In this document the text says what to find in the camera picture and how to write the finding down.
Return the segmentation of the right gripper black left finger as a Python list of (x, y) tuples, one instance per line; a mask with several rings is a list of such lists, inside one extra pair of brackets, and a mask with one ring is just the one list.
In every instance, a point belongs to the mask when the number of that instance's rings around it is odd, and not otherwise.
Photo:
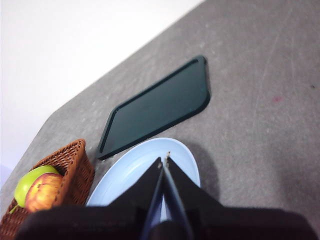
[(137, 240), (162, 171), (158, 157), (138, 181), (107, 206), (63, 205), (29, 215), (17, 240)]

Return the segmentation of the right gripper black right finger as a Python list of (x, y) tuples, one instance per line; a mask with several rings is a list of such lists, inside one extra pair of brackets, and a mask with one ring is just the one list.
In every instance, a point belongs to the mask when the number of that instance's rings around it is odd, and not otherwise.
[(302, 215), (274, 208), (228, 207), (198, 187), (167, 157), (165, 196), (171, 215), (194, 240), (314, 240)]

